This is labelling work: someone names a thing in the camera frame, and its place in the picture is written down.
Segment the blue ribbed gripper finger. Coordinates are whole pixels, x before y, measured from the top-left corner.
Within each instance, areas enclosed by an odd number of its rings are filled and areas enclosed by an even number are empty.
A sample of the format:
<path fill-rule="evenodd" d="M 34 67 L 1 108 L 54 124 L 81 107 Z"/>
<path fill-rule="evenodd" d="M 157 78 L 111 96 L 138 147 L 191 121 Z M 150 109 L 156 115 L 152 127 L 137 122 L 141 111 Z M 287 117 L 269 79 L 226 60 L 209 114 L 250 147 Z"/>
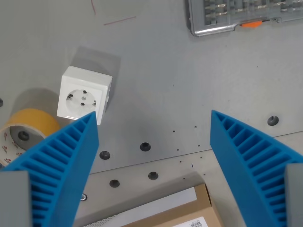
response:
<path fill-rule="evenodd" d="M 286 227 L 285 168 L 302 163 L 302 155 L 216 110 L 210 145 L 246 226 Z"/>
<path fill-rule="evenodd" d="M 33 146 L 2 169 L 30 179 L 35 227 L 71 227 L 99 147 L 91 112 Z"/>

